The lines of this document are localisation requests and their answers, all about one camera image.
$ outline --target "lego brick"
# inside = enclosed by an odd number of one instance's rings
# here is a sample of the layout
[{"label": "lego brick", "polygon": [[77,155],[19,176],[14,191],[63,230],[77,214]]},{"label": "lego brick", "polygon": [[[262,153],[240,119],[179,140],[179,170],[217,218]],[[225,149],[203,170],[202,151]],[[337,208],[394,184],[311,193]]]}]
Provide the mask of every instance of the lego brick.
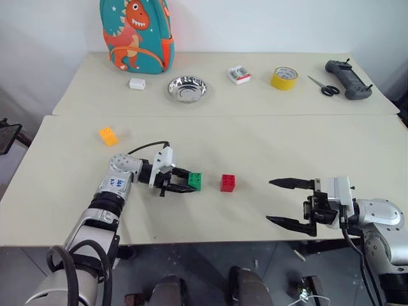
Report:
[{"label": "lego brick", "polygon": [[202,173],[197,173],[197,172],[191,172],[189,174],[189,186],[193,187],[197,190],[201,190],[201,174]]},{"label": "lego brick", "polygon": [[232,193],[235,188],[235,175],[223,174],[221,177],[221,191]]},{"label": "lego brick", "polygon": [[99,135],[100,137],[102,137],[103,141],[105,142],[105,145],[109,147],[119,142],[119,140],[115,136],[115,133],[109,127],[100,129]]}]

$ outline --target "black scissors handle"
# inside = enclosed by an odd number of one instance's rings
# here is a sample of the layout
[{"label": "black scissors handle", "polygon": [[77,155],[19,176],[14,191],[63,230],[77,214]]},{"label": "black scissors handle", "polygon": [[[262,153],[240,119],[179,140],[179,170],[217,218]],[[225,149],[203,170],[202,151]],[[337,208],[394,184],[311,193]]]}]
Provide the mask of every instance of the black scissors handle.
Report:
[{"label": "black scissors handle", "polygon": [[321,93],[325,96],[332,97],[335,94],[340,94],[340,91],[337,87],[327,85],[321,88]]}]

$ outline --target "white block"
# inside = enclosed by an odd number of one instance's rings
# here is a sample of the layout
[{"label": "white block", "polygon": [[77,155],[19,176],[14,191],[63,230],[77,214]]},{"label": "white block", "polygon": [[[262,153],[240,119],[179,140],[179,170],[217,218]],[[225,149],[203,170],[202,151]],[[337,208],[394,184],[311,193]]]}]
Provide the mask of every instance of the white block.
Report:
[{"label": "white block", "polygon": [[129,87],[131,89],[138,89],[142,91],[146,87],[146,80],[142,78],[131,78],[129,81]]}]

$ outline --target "orange lego brick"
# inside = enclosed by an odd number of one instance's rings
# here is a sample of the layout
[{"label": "orange lego brick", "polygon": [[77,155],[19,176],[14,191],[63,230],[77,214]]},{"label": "orange lego brick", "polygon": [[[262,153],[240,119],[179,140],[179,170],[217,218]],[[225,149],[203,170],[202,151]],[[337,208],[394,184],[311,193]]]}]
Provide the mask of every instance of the orange lego brick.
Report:
[{"label": "orange lego brick", "polygon": [[115,136],[115,133],[109,127],[100,129],[99,135],[100,137],[102,137],[103,141],[105,142],[105,145],[109,147],[119,142],[119,140]]}]

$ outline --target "green lego brick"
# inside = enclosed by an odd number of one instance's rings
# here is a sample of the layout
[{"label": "green lego brick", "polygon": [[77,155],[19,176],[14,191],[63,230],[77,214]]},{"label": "green lego brick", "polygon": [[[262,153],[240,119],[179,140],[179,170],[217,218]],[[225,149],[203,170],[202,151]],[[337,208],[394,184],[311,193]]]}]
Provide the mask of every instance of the green lego brick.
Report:
[{"label": "green lego brick", "polygon": [[201,190],[201,174],[192,172],[189,174],[189,186]]}]

